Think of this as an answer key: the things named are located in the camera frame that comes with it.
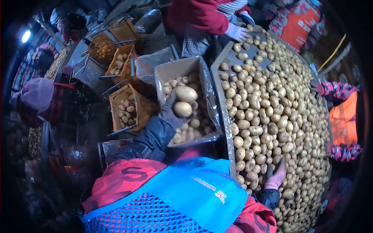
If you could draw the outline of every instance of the sleeve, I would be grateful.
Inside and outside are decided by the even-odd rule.
[[[280,192],[277,189],[265,189],[258,198],[258,201],[272,210],[272,212],[275,212],[279,200]]]
[[[340,100],[348,99],[351,93],[359,90],[355,86],[343,82],[322,82],[321,84],[324,86],[325,96],[332,95]]]
[[[340,146],[332,146],[331,158],[336,161],[349,162],[355,160],[361,153],[362,148],[357,142],[354,142],[351,145],[341,144]]]
[[[165,119],[154,116],[150,118],[140,136],[129,143],[120,154],[111,157],[109,163],[118,159],[159,158],[174,135],[175,130]]]
[[[190,18],[193,27],[214,35],[223,35],[228,29],[229,20],[223,13],[217,11],[219,3],[191,0],[189,11],[190,15],[193,15]]]
[[[240,13],[244,12],[244,11],[247,11],[247,13],[249,13],[249,15],[251,15],[251,10],[250,10],[249,6],[247,6],[247,5],[245,5],[242,9],[239,9],[238,11],[236,11],[234,14],[235,14],[235,16],[239,17]]]

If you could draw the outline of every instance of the pink glove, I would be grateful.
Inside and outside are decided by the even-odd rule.
[[[267,169],[267,182],[264,185],[264,189],[279,189],[286,176],[285,156],[281,158],[279,168],[277,169],[276,173],[274,175],[272,173],[273,168],[272,166],[269,166]]]

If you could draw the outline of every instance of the red jacket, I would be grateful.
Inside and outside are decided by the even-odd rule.
[[[178,34],[184,35],[187,24],[214,35],[223,35],[228,29],[229,20],[217,12],[221,3],[230,3],[235,0],[172,0],[168,10],[167,23]],[[246,5],[235,15],[247,11],[251,13]]]

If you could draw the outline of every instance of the gloved hand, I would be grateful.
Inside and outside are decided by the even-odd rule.
[[[238,42],[244,42],[247,41],[247,39],[249,38],[248,33],[248,29],[236,26],[233,23],[229,23],[228,29],[224,34],[232,39],[235,39]]]
[[[173,113],[172,109],[173,105],[175,104],[175,100],[176,94],[175,92],[171,92],[168,99],[166,99],[166,102],[164,103],[161,112],[159,113],[159,117],[169,122],[173,129],[180,128],[182,124],[186,121],[186,119],[177,118]]]
[[[311,79],[310,84],[311,84],[310,90],[316,92],[316,98],[322,97],[325,95],[325,89],[322,84],[318,83],[315,79]]]
[[[324,150],[326,152],[327,155],[331,155],[332,154],[332,144],[330,142],[325,142],[324,144]]]
[[[250,24],[251,26],[255,26],[254,19],[249,15],[247,11],[241,12],[239,16],[245,24]]]
[[[267,169],[267,182],[264,185],[264,189],[279,189],[286,176],[285,156],[281,158],[279,168],[277,169],[276,173],[274,175],[272,173],[273,168],[272,166],[269,166]]]

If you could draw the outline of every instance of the black glove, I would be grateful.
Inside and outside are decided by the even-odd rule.
[[[159,113],[159,117],[165,119],[172,126],[173,129],[180,128],[186,121],[185,118],[177,118],[173,113],[172,109],[175,104],[175,100],[176,94],[174,92],[171,92],[168,99],[166,99],[166,102],[164,103],[161,112]]]

